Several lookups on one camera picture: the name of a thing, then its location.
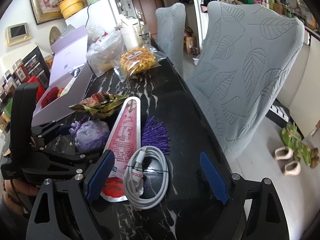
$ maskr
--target framed painting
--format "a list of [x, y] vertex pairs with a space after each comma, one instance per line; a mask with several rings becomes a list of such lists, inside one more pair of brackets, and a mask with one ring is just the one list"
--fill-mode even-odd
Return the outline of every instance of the framed painting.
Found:
[[57, 3], [61, 0], [30, 0], [37, 25], [63, 18]]

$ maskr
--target hand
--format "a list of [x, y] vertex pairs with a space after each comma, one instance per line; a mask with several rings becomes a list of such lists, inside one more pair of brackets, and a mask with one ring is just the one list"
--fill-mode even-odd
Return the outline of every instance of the hand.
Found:
[[[36, 196], [38, 195], [38, 192], [39, 192], [39, 189], [32, 186], [31, 184], [28, 184], [22, 180], [19, 180], [19, 179], [13, 179], [13, 185], [14, 185], [14, 188], [16, 190], [17, 193], [22, 193], [22, 194], [25, 194], [27, 196]], [[10, 207], [14, 212], [16, 212], [18, 215], [23, 215], [23, 207], [20, 207], [18, 206], [17, 204], [13, 203], [9, 197], [8, 197], [8, 194], [14, 198], [15, 200], [17, 200], [18, 202], [20, 201], [12, 186], [11, 186], [11, 183], [10, 183], [10, 180], [5, 180], [4, 181], [4, 187], [5, 187], [5, 190], [6, 192], [4, 193], [3, 195], [3, 199], [4, 199], [4, 202], [7, 204], [8, 207]]]

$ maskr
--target brown door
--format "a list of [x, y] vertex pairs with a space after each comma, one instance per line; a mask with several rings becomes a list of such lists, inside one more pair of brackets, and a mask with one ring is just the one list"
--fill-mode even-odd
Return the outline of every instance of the brown door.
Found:
[[156, 10], [164, 7], [163, 0], [132, 0], [133, 6], [138, 12], [142, 13], [141, 17], [145, 24], [148, 24], [150, 34], [153, 38], [157, 36], [157, 18]]

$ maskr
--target pink package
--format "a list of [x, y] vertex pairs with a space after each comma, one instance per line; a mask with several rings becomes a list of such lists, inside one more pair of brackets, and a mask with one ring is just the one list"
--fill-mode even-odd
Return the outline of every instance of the pink package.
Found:
[[121, 108], [105, 147], [105, 150], [112, 150], [116, 158], [115, 166], [101, 192], [107, 201], [127, 200], [123, 190], [124, 172], [133, 153], [141, 147], [140, 126], [140, 99], [129, 97]]

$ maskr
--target waffle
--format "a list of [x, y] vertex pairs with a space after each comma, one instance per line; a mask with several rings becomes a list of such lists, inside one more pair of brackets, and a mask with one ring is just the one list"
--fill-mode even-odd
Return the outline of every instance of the waffle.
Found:
[[137, 47], [124, 53], [120, 65], [128, 75], [148, 70], [156, 64], [156, 57], [145, 47]]

